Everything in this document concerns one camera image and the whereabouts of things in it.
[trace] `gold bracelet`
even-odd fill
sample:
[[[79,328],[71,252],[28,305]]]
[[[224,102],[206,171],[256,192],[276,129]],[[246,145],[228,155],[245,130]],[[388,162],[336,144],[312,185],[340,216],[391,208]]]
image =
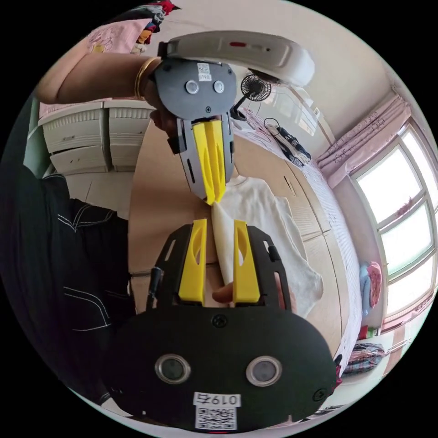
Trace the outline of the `gold bracelet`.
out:
[[[145,71],[147,70],[147,68],[150,66],[150,64],[154,61],[156,61],[157,59],[160,59],[158,57],[153,57],[153,58],[149,58],[140,68],[140,70],[137,73],[137,77],[136,77],[136,81],[134,84],[134,93],[137,99],[139,100],[146,100],[144,96],[141,95],[140,93],[140,84],[141,84],[141,80],[143,79],[143,75],[145,74]]]

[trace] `label sticker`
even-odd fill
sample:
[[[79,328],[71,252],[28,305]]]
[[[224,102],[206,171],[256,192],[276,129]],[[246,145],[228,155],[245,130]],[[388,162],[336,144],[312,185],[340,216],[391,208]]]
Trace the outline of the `label sticker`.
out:
[[[206,408],[240,407],[240,394],[208,394],[196,392],[193,396],[193,404]]]
[[[196,429],[237,430],[236,408],[205,408],[196,406]]]
[[[211,82],[210,65],[198,63],[198,79],[200,82]]]

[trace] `black fan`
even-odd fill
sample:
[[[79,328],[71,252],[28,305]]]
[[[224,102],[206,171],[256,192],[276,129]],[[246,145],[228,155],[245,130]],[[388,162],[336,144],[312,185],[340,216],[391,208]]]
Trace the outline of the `black fan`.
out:
[[[246,117],[239,111],[239,107],[246,99],[252,102],[265,100],[271,94],[272,86],[269,82],[260,79],[257,75],[249,74],[243,78],[240,84],[240,90],[243,97],[231,108],[229,113],[234,120],[244,122],[246,121]]]

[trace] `qr code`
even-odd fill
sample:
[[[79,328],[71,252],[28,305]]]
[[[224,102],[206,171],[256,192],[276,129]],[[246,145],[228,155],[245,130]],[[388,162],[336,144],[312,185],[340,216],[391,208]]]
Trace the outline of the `qr code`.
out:
[[[237,430],[236,408],[203,408],[196,406],[196,429]]]
[[[210,82],[210,66],[207,63],[198,63],[198,78],[200,82]]]
[[[199,74],[210,74],[210,66],[207,63],[198,63]]]

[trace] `white cloth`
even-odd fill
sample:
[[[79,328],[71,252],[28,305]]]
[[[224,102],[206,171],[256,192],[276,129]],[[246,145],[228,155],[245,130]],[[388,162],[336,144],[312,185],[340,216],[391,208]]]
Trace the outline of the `white cloth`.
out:
[[[306,260],[288,200],[276,198],[261,179],[238,176],[230,180],[220,203],[212,206],[214,241],[225,284],[233,281],[235,219],[256,226],[271,237],[297,300],[298,315],[305,318],[323,295],[323,280]]]

